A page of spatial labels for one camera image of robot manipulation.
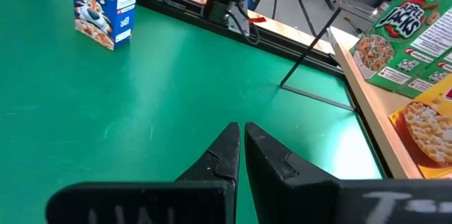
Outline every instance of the wooden shelf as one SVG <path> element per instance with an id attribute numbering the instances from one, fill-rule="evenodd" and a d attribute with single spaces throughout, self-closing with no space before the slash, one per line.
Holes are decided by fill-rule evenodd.
<path id="1" fill-rule="evenodd" d="M 359 106 L 375 135 L 394 178 L 418 178 L 422 175 L 394 129 L 389 115 L 407 105 L 411 99 L 389 92 L 364 81 L 352 55 L 348 51 L 358 38 L 342 30 L 329 28 L 335 59 L 341 65 L 345 77 Z"/>
<path id="2" fill-rule="evenodd" d="M 199 3 L 199 4 L 204 4 L 206 2 L 206 0 L 191 0 L 191 1 L 195 1 L 196 3 Z M 256 23 L 259 27 L 264 28 L 266 30 L 273 31 L 275 33 L 278 33 L 282 36 L 290 38 L 291 40 L 294 40 L 303 45 L 309 46 L 311 44 L 312 40 L 314 40 L 314 37 L 310 34 L 304 33 L 300 30 L 297 30 L 288 25 L 285 25 L 284 23 L 280 23 L 276 20 L 273 20 L 266 16 L 262 16 L 261 14 L 255 13 L 253 11 L 248 11 L 248 16 L 250 18 L 264 17 L 266 19 L 265 22 Z M 325 40 L 319 40 L 317 45 L 314 46 L 314 49 L 316 49 L 320 52 L 324 52 L 326 54 L 334 53 L 333 48 L 331 47 L 331 44 Z"/>

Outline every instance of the green cereal box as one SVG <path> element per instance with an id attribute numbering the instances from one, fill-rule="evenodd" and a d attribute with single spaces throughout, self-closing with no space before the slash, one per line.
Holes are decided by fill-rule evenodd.
<path id="1" fill-rule="evenodd" d="M 446 54 L 430 64 L 417 78 L 397 90 L 397 93 L 409 98 L 416 98 L 450 73 L 452 73 L 452 53 Z"/>
<path id="2" fill-rule="evenodd" d="M 452 0 L 395 0 L 350 50 L 364 79 L 396 91 L 452 47 Z"/>

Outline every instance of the cardboard box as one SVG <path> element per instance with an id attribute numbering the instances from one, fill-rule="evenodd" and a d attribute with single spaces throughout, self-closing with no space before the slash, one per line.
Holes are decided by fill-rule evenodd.
<path id="1" fill-rule="evenodd" d="M 350 50 L 363 77 L 395 91 L 452 47 L 452 0 L 395 0 Z"/>
<path id="2" fill-rule="evenodd" d="M 113 50 L 132 36 L 136 0 L 73 0 L 76 29 Z"/>
<path id="3" fill-rule="evenodd" d="M 390 119 L 425 178 L 452 177 L 452 74 Z"/>
<path id="4" fill-rule="evenodd" d="M 450 73 L 452 73 L 452 53 L 434 61 L 417 78 L 397 90 L 397 93 L 409 98 L 416 98 Z"/>

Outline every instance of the green table surface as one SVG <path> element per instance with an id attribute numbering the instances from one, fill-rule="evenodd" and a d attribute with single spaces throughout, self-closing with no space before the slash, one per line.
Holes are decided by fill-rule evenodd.
<path id="1" fill-rule="evenodd" d="M 291 61 L 141 7 L 111 52 L 74 30 L 72 0 L 2 4 L 0 223 L 45 223 L 48 198 L 76 182 L 172 181 L 229 122 L 339 178 L 381 178 L 352 112 L 279 89 Z M 288 83 L 347 103 L 309 67 Z M 243 154 L 237 220 L 257 222 Z"/>

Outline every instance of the blue cereal box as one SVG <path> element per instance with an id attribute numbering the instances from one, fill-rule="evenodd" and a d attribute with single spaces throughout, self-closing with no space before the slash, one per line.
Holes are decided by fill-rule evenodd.
<path id="1" fill-rule="evenodd" d="M 76 29 L 114 50 L 132 36 L 136 0 L 73 0 Z"/>

